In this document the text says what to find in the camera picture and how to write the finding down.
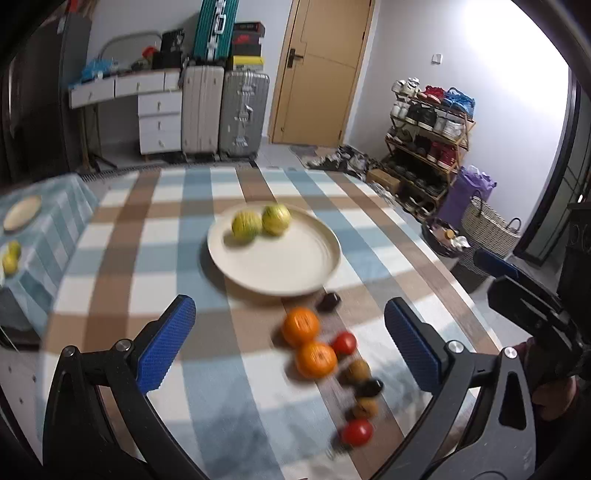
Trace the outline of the person's hand on other gripper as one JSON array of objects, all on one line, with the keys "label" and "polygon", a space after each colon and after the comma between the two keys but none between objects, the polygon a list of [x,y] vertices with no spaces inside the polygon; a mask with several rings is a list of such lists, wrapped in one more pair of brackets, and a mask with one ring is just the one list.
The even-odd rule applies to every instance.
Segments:
[{"label": "person's hand on other gripper", "polygon": [[533,337],[514,346],[524,369],[533,405],[543,420],[564,415],[578,391],[574,376],[558,375],[556,358],[541,348]]}]

